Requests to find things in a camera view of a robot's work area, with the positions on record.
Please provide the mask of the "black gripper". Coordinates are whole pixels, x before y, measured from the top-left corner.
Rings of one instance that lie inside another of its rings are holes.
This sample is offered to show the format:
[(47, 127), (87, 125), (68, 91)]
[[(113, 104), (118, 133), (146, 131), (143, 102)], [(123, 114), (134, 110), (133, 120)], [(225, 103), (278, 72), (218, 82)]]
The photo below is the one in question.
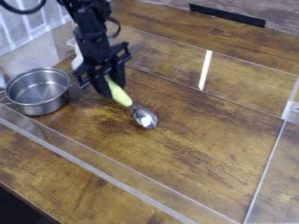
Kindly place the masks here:
[(111, 45), (109, 39), (115, 38), (121, 31), (121, 23), (113, 18), (98, 17), (75, 18), (75, 39), (83, 56), (83, 63), (74, 76), (82, 89), (93, 86), (106, 98), (113, 98), (113, 93), (106, 79), (107, 75), (122, 87), (126, 87), (126, 63), (133, 55), (126, 41)]

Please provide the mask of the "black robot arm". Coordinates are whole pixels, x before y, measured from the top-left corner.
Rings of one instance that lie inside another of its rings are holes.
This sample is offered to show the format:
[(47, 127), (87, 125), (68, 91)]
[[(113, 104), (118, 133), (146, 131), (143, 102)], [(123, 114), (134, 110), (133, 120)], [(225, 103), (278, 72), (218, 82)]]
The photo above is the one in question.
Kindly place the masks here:
[(113, 90), (106, 77), (110, 76), (122, 88), (126, 86), (126, 63), (133, 55), (126, 41), (110, 44), (122, 31), (121, 23), (111, 17), (110, 1), (60, 0), (60, 4), (76, 24), (74, 36), (83, 58), (74, 69), (79, 87), (93, 86), (101, 95), (111, 98)]

